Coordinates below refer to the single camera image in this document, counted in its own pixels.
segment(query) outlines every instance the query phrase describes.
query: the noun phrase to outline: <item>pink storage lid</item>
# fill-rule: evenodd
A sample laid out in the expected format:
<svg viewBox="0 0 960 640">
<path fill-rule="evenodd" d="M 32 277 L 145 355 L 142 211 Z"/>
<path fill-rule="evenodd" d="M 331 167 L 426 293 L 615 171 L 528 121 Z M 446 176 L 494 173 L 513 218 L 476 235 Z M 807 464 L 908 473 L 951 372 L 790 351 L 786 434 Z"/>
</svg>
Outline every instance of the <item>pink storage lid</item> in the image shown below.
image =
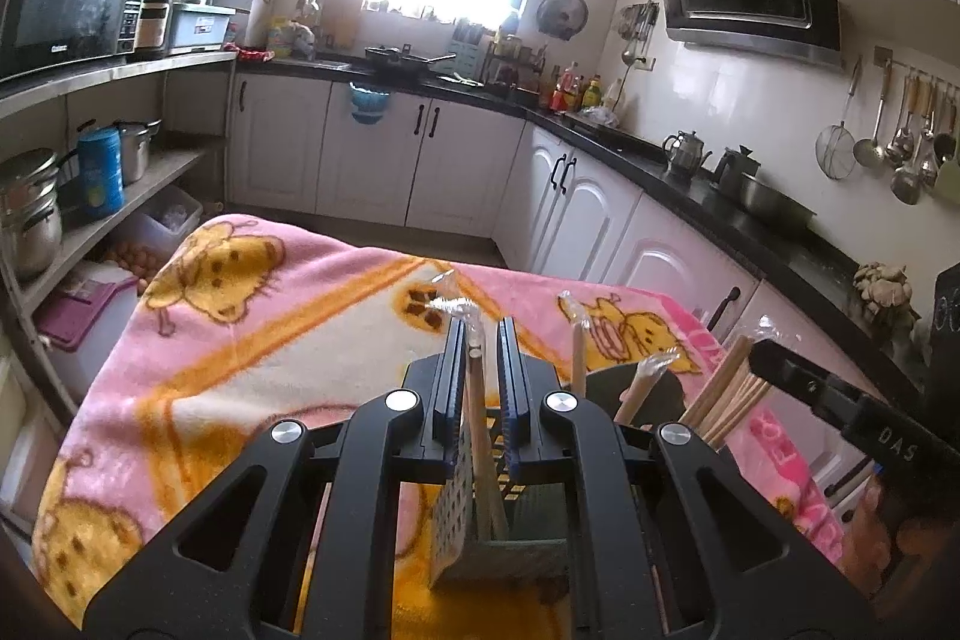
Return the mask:
<svg viewBox="0 0 960 640">
<path fill-rule="evenodd" d="M 56 348 L 73 353 L 109 301 L 135 285 L 136 277 L 119 266 L 81 261 L 37 309 L 37 330 Z"/>
</svg>

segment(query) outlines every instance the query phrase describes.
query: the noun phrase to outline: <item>pink blanket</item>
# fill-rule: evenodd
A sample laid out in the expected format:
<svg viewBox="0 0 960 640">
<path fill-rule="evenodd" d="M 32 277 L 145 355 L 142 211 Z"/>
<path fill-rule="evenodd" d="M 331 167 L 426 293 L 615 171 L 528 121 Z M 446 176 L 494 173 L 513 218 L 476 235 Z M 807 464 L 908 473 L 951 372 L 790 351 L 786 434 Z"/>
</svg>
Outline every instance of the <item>pink blanket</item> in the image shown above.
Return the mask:
<svg viewBox="0 0 960 640">
<path fill-rule="evenodd" d="M 424 306 L 457 269 L 462 295 L 496 321 L 514 316 L 521 349 L 568 379 L 570 325 L 558 295 L 589 312 L 589 370 L 676 346 L 688 404 L 722 357 L 669 297 L 504 269 L 354 248 L 280 223 L 206 223 L 148 288 L 61 449 L 34 535 L 37 576 L 79 623 L 90 598 L 144 542 L 278 418 L 320 426 L 398 386 L 411 360 L 443 350 Z M 488 403 L 496 404 L 496 363 Z M 744 477 L 831 560 L 841 530 L 778 421 L 758 407 L 728 438 Z M 427 587 L 433 488 L 405 486 L 397 530 L 394 637 L 557 637 L 536 589 Z"/>
</svg>

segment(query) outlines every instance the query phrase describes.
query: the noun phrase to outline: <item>blue canister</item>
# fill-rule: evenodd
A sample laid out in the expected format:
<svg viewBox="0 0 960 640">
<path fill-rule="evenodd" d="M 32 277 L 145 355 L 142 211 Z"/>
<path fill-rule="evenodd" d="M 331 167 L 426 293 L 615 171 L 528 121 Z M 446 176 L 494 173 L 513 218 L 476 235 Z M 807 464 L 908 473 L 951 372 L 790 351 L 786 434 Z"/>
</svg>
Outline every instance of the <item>blue canister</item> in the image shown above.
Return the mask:
<svg viewBox="0 0 960 640">
<path fill-rule="evenodd" d="M 91 218 L 113 215 L 123 206 L 120 132 L 110 126 L 89 131 L 77 140 L 83 205 Z"/>
</svg>

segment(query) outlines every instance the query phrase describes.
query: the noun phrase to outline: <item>spatula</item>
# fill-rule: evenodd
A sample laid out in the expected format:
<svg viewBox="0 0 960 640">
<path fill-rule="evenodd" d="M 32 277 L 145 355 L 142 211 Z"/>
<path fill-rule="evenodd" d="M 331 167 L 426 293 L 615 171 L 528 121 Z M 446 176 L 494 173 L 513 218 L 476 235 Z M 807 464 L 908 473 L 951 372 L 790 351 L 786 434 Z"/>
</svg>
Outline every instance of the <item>spatula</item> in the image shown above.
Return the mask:
<svg viewBox="0 0 960 640">
<path fill-rule="evenodd" d="M 954 134 L 958 130 L 960 130 L 960 124 L 954 127 Z M 956 155 L 949 161 L 944 161 L 944 165 L 940 167 L 937 182 L 933 186 L 933 194 L 938 199 L 960 204 L 960 164 L 957 163 Z"/>
</svg>

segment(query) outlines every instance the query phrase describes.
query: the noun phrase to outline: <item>cable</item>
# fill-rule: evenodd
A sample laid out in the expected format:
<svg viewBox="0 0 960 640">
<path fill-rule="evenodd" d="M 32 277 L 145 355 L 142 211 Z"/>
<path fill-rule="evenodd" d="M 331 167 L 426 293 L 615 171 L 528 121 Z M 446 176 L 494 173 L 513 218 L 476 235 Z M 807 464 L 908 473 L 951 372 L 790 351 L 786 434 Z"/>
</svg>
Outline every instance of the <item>cable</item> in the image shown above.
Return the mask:
<svg viewBox="0 0 960 640">
<path fill-rule="evenodd" d="M 627 71 L 624 71 L 623 73 L 623 79 L 621 79 L 620 81 L 620 90 L 616 94 L 616 101 L 613 102 L 613 107 L 611 107 L 611 112 L 614 109 L 616 109 L 616 105 L 620 103 L 620 98 L 623 95 L 623 86 L 627 84 L 627 77 L 630 76 L 630 66 L 632 66 L 632 64 L 627 64 Z"/>
</svg>

